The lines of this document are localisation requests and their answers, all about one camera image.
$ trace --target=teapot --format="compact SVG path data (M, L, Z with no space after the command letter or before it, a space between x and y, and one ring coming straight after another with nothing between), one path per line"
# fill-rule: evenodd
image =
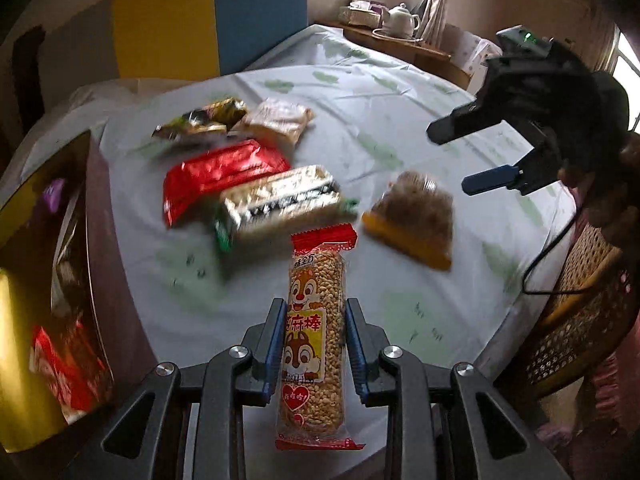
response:
M420 27L420 16L412 14L405 4L391 10L382 9L382 29L396 38L410 38Z

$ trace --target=red heart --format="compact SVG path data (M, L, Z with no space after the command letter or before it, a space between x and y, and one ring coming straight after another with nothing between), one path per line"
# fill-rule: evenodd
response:
M282 400L292 412L309 400L309 390L306 386L296 386L293 388L289 384L282 387Z

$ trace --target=tablecloth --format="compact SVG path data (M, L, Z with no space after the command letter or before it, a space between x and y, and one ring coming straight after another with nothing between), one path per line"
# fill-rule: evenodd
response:
M425 362L451 366L472 361L495 376L545 303L544 297L520 294L520 277L571 218L571 195L558 183L526 197L505 189L464 195L464 176L515 162L530 145L506 123L445 146L430 143L428 124L468 102L469 94L326 29L311 29L253 66L275 68L225 76L142 104L101 111L92 126L110 165L114 222L127 280L158 359L188 366L237 344L249 325L264 320L272 298L286 297L290 247L274 243L250 256L222 258L211 218L195 216L167 229L162 180L174 164L204 147L184 147L151 139L150 134L157 124L224 96L239 96L249 107L277 97L308 105L317 115L292 164L324 165L345 195L360 200L361 211L399 172L409 169L428 172L452 193L449 272L425 267L372 240L355 222L359 238L347 254L347 294L360 300L368 322L383 326L394 344ZM86 126L91 125L71 121L52 128L55 135L44 133L21 164L20 179ZM8 182L2 193L10 188ZM530 286L552 287L567 250L568 237L533 274ZM357 442L367 444L363 451L327 452L322 460L304 452L276 452L273 399L266 409L244 410L247 478L304 475L324 480L380 450L386 437L385 410L362 407L350 378L346 384L348 429Z

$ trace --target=wooden side table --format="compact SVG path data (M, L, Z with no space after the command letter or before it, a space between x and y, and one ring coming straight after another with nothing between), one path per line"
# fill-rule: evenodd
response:
M451 81L464 90L469 86L471 76L450 62L450 54L435 47L407 43L394 38L379 38L374 36L368 28L353 27L339 22L318 23L327 27L341 28L347 40L411 63L420 70Z

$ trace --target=metal bolt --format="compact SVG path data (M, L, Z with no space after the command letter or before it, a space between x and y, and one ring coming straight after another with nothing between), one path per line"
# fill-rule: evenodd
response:
M402 356L402 349L396 345L389 345L382 351L382 353L389 359L398 359Z
M229 355L235 359L242 359L243 357L246 357L248 353L248 349L240 345L232 346L229 349Z
M161 377L167 377L167 375L171 375L175 371L175 365L173 363L160 363L156 367L156 374Z
M463 377L469 377L474 372L474 367L469 363L459 363L456 365L456 372Z

